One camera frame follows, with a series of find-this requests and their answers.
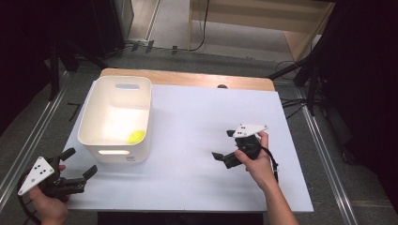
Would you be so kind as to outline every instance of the white storage bin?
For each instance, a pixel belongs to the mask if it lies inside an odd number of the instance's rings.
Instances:
[[[141,162],[149,153],[152,84],[100,77],[86,103],[78,139],[101,162]]]

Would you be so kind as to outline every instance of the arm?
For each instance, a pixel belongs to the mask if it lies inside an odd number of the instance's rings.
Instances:
[[[258,135],[261,137],[260,143],[268,148],[267,133],[262,131]],[[250,173],[257,185],[263,190],[267,201],[269,223],[299,224],[275,180],[269,156],[264,151],[261,151],[256,160],[251,160],[240,150],[237,150],[235,155],[246,166],[246,171]]]
[[[65,166],[60,166],[60,170],[65,170]],[[29,197],[40,214],[42,225],[66,224],[68,208],[63,202],[47,197],[38,187],[29,190]]]

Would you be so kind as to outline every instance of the table surface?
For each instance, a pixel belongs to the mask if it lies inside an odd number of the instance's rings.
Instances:
[[[251,123],[269,127],[269,149],[280,164],[281,189],[292,210],[313,212],[282,105],[270,80],[133,69],[105,69],[101,76],[105,75],[143,76],[154,83],[149,157],[138,164],[97,162],[77,140],[83,106],[65,147],[74,147],[77,153],[66,161],[64,173],[75,177],[93,164],[99,171],[87,182],[85,193],[71,196],[70,209],[264,212],[264,195],[244,167],[227,170],[211,155],[234,151],[235,142],[225,131]],[[257,90],[206,87],[224,84],[234,88],[240,83]]]

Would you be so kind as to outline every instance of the yellow ball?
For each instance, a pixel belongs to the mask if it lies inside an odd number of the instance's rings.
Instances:
[[[140,141],[143,140],[145,136],[145,131],[143,130],[136,130],[131,133],[128,139],[129,144],[134,144],[134,143],[139,143]]]

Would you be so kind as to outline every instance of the hand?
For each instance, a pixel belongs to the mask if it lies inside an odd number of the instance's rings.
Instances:
[[[65,168],[64,165],[59,166],[60,171],[65,170]],[[63,202],[47,197],[38,186],[29,190],[29,197],[41,216],[41,224],[66,224],[68,208]]]
[[[258,135],[261,137],[261,145],[268,148],[268,134],[261,131]],[[240,150],[235,151],[235,156],[246,166],[246,171],[250,173],[261,189],[264,190],[270,182],[276,182],[271,168],[270,157],[265,151],[261,151],[256,160],[251,160]]]

